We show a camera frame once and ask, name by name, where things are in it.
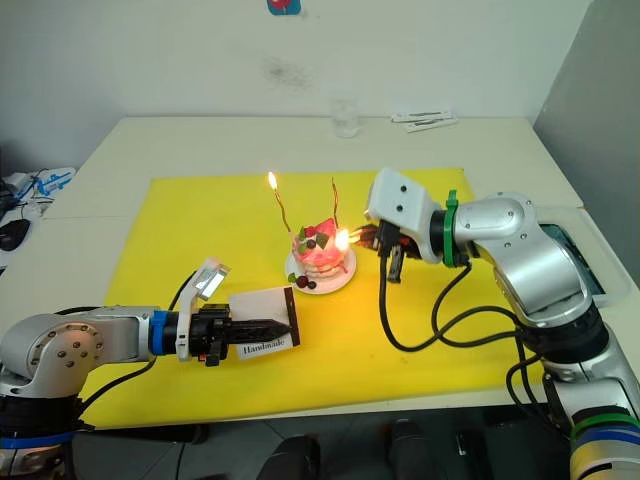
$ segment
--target white card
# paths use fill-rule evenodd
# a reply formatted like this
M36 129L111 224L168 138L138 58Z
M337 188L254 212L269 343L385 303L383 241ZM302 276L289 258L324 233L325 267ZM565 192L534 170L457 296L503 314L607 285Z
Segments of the white card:
M280 352L300 345L298 320L291 287L269 288L230 295L229 308L231 309L231 319L234 322L272 319L291 326L290 333L271 342L236 345L236 352L240 360Z

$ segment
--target green ring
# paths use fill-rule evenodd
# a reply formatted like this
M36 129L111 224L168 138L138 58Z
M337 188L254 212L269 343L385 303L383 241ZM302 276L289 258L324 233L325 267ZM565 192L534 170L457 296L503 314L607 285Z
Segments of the green ring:
M574 441L578 434L586 428L611 422L629 423L640 428L640 422L625 413L602 413L594 417L585 418L581 422L576 423L576 425L571 429L571 440Z
M449 198L447 199L447 211L444 214L444 240L443 240L443 262L447 267L455 267L456 262L453 259L453 220L456 216L458 208L458 199L456 191L449 190Z

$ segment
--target black mouse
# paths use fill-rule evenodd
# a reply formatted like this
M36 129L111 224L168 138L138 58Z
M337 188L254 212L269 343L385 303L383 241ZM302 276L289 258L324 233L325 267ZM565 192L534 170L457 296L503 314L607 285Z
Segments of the black mouse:
M31 222L23 218L0 227L0 249L10 252L18 248L29 231L29 225Z

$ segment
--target pink cake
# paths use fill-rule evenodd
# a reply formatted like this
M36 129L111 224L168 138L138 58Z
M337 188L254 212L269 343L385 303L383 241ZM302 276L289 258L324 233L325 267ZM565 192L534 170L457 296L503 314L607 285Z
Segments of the pink cake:
M329 218L314 227L303 227L293 240L293 256L310 279L346 272L346 251L336 247L336 223Z

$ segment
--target yellow paper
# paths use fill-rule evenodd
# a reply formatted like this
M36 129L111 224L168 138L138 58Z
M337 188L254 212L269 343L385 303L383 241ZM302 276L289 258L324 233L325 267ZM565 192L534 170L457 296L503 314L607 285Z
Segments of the yellow paper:
M278 175L294 231L333 212L331 177L340 193L338 220L354 229L376 172ZM444 204L450 188L461 201L471 193L461 169L405 172ZM105 300L107 305L157 305L166 309L176 289L205 257L231 267L213 302L228 295L286 284L288 234L265 175L167 178L152 182L129 235ZM83 417L100 428L207 422L341 404L500 387L517 361L512 340L475 349L436 343L419 353L395 350L378 315L378 257L356 248L358 267L342 290L322 296L296 292L301 345L239 361L235 349L220 367L160 357L149 372L124 383ZM387 304L396 337L417 344L431 334L431 307L459 272L406 259L402 284L389 285ZM440 311L440 324L478 305L507 306L491 268L474 261L472 273ZM512 329L510 321L483 313L454 327L449 337L471 340ZM91 373L86 398L107 381L141 364L107 365Z

